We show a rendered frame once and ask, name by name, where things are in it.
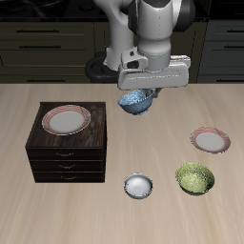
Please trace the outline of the dark wooden cabinet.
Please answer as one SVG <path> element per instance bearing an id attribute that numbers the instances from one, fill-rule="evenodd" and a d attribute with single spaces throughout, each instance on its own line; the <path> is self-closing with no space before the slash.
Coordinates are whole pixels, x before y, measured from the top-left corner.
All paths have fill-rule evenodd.
<path id="1" fill-rule="evenodd" d="M 46 132 L 42 127 L 46 113 L 69 104 L 90 112 L 88 127 L 72 135 Z M 41 102 L 26 152 L 36 183 L 103 183 L 107 154 L 106 103 Z"/>

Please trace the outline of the dark kitchen cupboards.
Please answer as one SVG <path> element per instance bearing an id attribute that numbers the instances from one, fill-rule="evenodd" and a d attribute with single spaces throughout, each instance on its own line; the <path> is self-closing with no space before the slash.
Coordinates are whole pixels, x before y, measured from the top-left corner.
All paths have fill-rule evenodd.
<path id="1" fill-rule="evenodd" d="M 110 45 L 93 0 L 0 0 L 0 83 L 91 82 L 86 64 Z M 244 20 L 193 20 L 171 45 L 191 59 L 189 83 L 244 83 Z"/>

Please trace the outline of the red rimmed white plate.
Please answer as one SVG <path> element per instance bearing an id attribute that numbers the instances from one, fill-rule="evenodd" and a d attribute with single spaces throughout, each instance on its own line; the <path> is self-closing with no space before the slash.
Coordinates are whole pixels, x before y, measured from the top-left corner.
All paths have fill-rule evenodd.
<path id="1" fill-rule="evenodd" d="M 64 105 L 47 112 L 42 119 L 46 132 L 55 135 L 71 135 L 83 131 L 91 122 L 88 110 L 77 105 Z"/>
<path id="2" fill-rule="evenodd" d="M 191 133 L 191 143 L 205 153 L 224 153 L 231 147 L 230 137 L 217 128 L 202 127 Z"/>

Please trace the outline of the blue bowl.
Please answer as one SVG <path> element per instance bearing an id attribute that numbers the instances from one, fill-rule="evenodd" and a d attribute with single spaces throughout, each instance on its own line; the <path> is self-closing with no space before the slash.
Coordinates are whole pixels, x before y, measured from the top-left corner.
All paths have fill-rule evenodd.
<path id="1" fill-rule="evenodd" d="M 131 91 L 117 101 L 117 104 L 127 113 L 141 115 L 145 113 L 153 102 L 153 94 L 146 97 L 143 89 Z"/>

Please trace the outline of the green bowl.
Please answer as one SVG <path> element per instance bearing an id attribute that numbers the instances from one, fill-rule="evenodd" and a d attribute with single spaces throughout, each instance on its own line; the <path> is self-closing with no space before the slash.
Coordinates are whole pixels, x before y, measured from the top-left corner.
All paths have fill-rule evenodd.
<path id="1" fill-rule="evenodd" d="M 192 195 L 201 195 L 211 190 L 215 184 L 212 171 L 198 163 L 186 163 L 175 172 L 180 188 Z"/>

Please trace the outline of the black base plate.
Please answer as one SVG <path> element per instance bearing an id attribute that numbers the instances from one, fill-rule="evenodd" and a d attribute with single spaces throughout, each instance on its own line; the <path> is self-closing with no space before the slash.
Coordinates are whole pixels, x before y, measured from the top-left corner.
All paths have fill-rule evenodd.
<path id="1" fill-rule="evenodd" d="M 99 51 L 86 64 L 85 73 L 93 84 L 116 84 L 118 82 L 118 73 L 104 65 L 106 57 L 105 51 Z"/>

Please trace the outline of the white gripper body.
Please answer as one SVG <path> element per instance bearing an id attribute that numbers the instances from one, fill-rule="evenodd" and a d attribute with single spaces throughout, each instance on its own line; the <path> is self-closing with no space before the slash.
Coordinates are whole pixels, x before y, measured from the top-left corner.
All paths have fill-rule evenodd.
<path id="1" fill-rule="evenodd" d="M 189 83 L 190 66 L 187 55 L 172 55 L 170 65 L 161 71 L 124 69 L 120 65 L 117 86 L 122 91 L 185 87 Z"/>

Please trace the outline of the white bowl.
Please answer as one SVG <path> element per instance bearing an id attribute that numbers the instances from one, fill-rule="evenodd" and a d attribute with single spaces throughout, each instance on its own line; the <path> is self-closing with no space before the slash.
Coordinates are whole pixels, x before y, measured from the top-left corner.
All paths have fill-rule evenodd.
<path id="1" fill-rule="evenodd" d="M 153 181 L 143 173 L 133 173 L 125 178 L 124 191 L 133 199 L 147 198 L 153 191 Z"/>

